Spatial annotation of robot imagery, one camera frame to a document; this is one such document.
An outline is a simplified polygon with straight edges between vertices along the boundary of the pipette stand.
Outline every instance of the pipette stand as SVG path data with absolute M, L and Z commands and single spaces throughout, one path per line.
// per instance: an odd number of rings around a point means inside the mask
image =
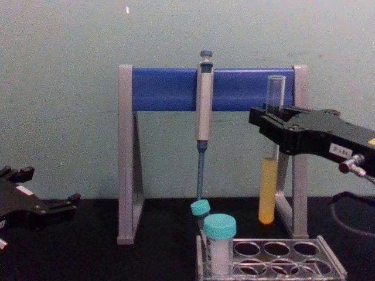
M 249 111 L 265 103 L 267 77 L 285 75 L 285 106 L 308 107 L 307 66 L 215 69 L 213 111 Z M 195 111 L 196 69 L 119 66 L 118 237 L 134 243 L 144 203 L 137 111 Z M 276 207 L 291 238 L 308 238 L 306 155 L 292 157 L 293 208 L 284 194 L 288 156 L 279 154 Z

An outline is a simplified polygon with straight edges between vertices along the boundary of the pipette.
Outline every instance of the pipette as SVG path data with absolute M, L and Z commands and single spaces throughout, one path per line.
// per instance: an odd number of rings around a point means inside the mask
M 197 68 L 197 100 L 196 100 L 196 126 L 195 138 L 198 148 L 198 175 L 197 175 L 197 199 L 202 198 L 203 192 L 203 169 L 204 153 L 210 138 L 210 124 L 212 112 L 212 90 L 213 90 L 213 63 L 212 52 L 204 50 L 200 52 L 203 61 L 198 63 Z

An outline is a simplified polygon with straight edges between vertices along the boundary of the teal screw cap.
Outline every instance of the teal screw cap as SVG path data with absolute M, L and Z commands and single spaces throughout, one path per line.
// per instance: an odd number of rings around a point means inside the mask
M 203 231 L 211 239 L 230 239 L 237 232 L 236 219 L 230 215 L 208 215 L 203 221 Z
M 211 210 L 210 204 L 207 199 L 195 201 L 190 205 L 193 215 L 203 215 Z

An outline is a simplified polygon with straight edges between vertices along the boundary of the black cable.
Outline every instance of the black cable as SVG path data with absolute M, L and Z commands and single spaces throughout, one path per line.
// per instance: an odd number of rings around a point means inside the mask
M 335 220 L 335 222 L 337 224 L 339 224 L 342 228 L 348 230 L 349 232 L 352 232 L 354 234 L 357 234 L 357 235 L 361 235 L 361 236 L 366 236 L 366 237 L 371 237 L 371 238 L 375 238 L 375 233 L 372 233 L 372 232 L 367 232 L 367 231 L 362 231 L 362 230 L 358 230 L 358 229 L 355 229 L 355 228 L 352 228 L 346 224 L 344 224 L 336 215 L 336 212 L 335 212 L 335 204 L 337 203 L 337 201 L 339 201 L 340 199 L 344 198 L 344 197 L 350 197 L 356 201 L 359 201 L 359 202 L 362 202 L 362 203 L 365 203 L 369 206 L 372 206 L 372 207 L 375 207 L 375 200 L 374 199 L 369 199 L 369 198 L 364 198 L 364 197 L 361 197 L 361 196 L 358 196 L 354 193 L 351 193 L 349 191 L 344 191 L 344 192 L 341 192 L 335 196 L 332 197 L 332 200 L 330 201 L 329 203 L 329 207 L 330 207 L 330 213 L 333 217 L 333 219 Z

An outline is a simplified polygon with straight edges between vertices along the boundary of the test tube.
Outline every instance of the test tube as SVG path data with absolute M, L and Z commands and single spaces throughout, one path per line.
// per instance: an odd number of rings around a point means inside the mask
M 285 95 L 285 76 L 271 75 L 267 81 L 265 111 L 277 114 L 282 110 Z M 265 138 L 262 159 L 262 178 L 259 196 L 259 221 L 270 224 L 275 215 L 275 194 L 277 184 L 277 162 L 279 146 Z
M 213 277 L 233 273 L 233 237 L 237 232 L 236 220 L 230 215 L 214 214 L 204 219 L 207 236 L 207 269 Z
M 206 246 L 206 236 L 203 232 L 203 221 L 210 214 L 210 203 L 207 201 L 207 199 L 201 199 L 192 203 L 190 207 L 193 215 L 196 217 L 200 236 L 202 237 L 203 243 Z

